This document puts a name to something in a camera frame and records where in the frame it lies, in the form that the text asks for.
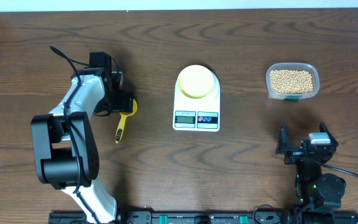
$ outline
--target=plastic container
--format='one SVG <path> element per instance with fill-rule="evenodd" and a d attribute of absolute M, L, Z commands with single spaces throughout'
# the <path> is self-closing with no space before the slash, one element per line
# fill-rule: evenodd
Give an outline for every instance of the plastic container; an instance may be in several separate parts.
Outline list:
<path fill-rule="evenodd" d="M 298 71 L 307 71 L 311 73 L 311 82 L 313 84 L 313 92 L 311 93 L 302 93 L 302 94 L 294 94 L 294 93 L 277 93 L 274 91 L 272 87 L 272 82 L 270 81 L 270 72 L 272 70 L 298 70 Z M 266 72 L 266 84 L 268 90 L 268 97 L 271 99 L 305 99 L 315 96 L 318 90 L 320 89 L 320 80 L 318 78 L 317 70 L 308 63 L 277 63 L 270 68 L 268 68 Z"/>

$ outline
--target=wooden table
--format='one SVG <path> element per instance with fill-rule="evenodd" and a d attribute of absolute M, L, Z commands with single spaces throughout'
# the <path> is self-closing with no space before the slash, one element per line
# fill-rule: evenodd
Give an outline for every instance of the wooden table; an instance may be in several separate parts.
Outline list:
<path fill-rule="evenodd" d="M 135 92 L 121 144 L 118 114 L 91 120 L 99 176 L 122 207 L 290 208 L 296 170 L 275 155 L 280 123 L 298 145 L 325 121 L 339 141 L 329 164 L 358 173 L 358 9 L 0 13 L 0 223 L 79 210 L 35 174 L 30 121 L 60 102 L 73 73 L 50 44 L 84 62 L 111 54 Z M 268 99 L 265 73 L 278 62 L 314 65 L 319 93 Z M 175 81 L 192 64 L 221 81 L 218 133 L 172 129 Z M 347 182 L 341 209 L 358 212 L 358 179 L 334 173 Z"/>

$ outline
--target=white robotic arm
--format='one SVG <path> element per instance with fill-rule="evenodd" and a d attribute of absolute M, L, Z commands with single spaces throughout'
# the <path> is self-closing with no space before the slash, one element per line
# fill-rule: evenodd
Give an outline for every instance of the white robotic arm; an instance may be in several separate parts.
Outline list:
<path fill-rule="evenodd" d="M 119 89 L 123 75 L 111 71 L 111 57 L 104 52 L 91 53 L 89 67 L 75 74 L 58 106 L 31 122 L 37 175 L 71 196 L 87 222 L 109 223 L 116 219 L 117 202 L 98 178 L 99 155 L 89 120 L 100 111 L 132 112 L 133 96 Z M 60 141 L 71 141 L 71 148 L 54 149 L 52 144 Z"/>

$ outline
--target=digital kitchen scale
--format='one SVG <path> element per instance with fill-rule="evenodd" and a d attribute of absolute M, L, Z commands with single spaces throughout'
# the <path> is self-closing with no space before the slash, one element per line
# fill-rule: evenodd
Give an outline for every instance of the digital kitchen scale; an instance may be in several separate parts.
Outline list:
<path fill-rule="evenodd" d="M 183 69 L 175 85 L 172 127 L 179 131 L 219 131 L 221 85 L 216 75 L 201 65 Z"/>

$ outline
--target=scale display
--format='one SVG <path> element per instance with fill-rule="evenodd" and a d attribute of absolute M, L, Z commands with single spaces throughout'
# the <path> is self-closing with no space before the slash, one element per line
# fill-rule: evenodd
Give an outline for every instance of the scale display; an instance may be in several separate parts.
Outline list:
<path fill-rule="evenodd" d="M 175 112 L 176 128 L 196 128 L 195 111 L 176 111 Z"/>

